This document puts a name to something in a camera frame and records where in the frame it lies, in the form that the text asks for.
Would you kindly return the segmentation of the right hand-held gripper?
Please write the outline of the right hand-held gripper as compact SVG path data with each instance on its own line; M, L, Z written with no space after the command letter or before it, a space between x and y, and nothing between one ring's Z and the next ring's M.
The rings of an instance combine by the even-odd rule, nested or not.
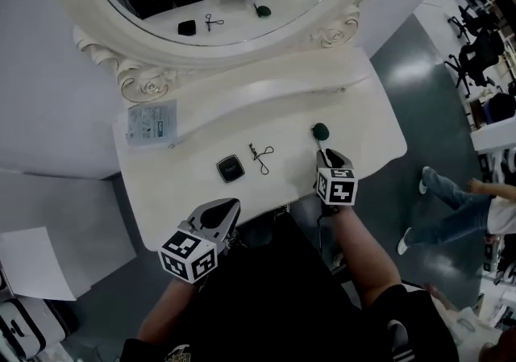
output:
M328 162L323 150L316 153L316 194L327 206L353 206L358 190L358 178L352 162L340 152L328 149Z

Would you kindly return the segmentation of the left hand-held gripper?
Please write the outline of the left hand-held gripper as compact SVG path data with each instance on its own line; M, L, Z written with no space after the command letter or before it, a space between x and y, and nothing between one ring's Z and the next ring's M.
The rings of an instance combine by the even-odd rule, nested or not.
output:
M218 254L225 249L240 211L237 198L198 206L158 251L163 270L190 284L211 273L218 267Z

